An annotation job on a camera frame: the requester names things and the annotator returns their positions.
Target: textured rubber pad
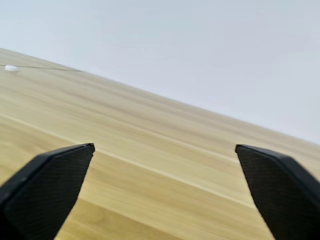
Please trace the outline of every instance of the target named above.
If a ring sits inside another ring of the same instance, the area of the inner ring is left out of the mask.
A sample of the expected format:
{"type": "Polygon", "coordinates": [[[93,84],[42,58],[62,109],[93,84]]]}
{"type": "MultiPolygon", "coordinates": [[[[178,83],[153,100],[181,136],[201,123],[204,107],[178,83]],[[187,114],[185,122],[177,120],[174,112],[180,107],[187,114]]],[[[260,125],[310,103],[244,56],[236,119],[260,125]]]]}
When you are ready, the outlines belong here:
{"type": "Polygon", "coordinates": [[[0,188],[1,239],[53,240],[77,201],[92,143],[36,156],[0,188]]]}
{"type": "Polygon", "coordinates": [[[235,149],[253,201],[276,240],[320,240],[320,184],[287,155],[235,149]]]}

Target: white wall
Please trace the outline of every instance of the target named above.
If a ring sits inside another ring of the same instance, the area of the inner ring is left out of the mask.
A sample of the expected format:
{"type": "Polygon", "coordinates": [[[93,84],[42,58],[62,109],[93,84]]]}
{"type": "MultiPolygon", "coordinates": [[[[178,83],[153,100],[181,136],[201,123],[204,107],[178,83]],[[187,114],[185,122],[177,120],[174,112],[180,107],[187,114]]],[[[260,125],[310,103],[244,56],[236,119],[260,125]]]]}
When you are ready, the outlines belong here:
{"type": "Polygon", "coordinates": [[[1,1],[0,47],[320,144],[318,0],[1,1]]]}

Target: small white object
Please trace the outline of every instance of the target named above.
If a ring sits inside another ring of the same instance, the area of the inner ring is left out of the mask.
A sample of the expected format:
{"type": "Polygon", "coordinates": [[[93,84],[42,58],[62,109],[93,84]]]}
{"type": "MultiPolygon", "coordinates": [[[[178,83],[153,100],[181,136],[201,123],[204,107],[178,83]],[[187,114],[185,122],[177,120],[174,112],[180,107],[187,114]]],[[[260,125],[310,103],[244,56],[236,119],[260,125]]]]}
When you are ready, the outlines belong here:
{"type": "Polygon", "coordinates": [[[19,72],[19,68],[13,65],[5,65],[4,69],[9,72],[19,72]]]}

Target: table surface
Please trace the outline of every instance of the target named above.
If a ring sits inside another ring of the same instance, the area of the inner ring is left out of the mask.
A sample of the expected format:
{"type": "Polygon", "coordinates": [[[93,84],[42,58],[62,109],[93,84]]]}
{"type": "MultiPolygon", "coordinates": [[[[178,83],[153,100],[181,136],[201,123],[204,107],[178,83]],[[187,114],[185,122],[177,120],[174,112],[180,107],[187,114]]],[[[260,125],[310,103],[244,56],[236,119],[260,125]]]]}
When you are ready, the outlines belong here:
{"type": "Polygon", "coordinates": [[[315,144],[5,49],[0,64],[29,66],[0,70],[1,183],[39,153],[96,146],[58,240],[273,239],[235,144],[320,177],[315,144]]]}

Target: wood grain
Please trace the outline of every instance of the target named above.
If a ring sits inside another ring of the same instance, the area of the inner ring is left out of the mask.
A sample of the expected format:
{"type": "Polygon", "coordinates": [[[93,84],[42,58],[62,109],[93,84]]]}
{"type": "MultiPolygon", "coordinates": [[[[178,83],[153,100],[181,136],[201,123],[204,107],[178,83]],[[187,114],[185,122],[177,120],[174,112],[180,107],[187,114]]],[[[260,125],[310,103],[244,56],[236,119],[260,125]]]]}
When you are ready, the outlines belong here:
{"type": "Polygon", "coordinates": [[[34,155],[97,151],[59,240],[271,240],[235,144],[295,157],[320,147],[81,71],[0,49],[0,181],[34,155]]]}

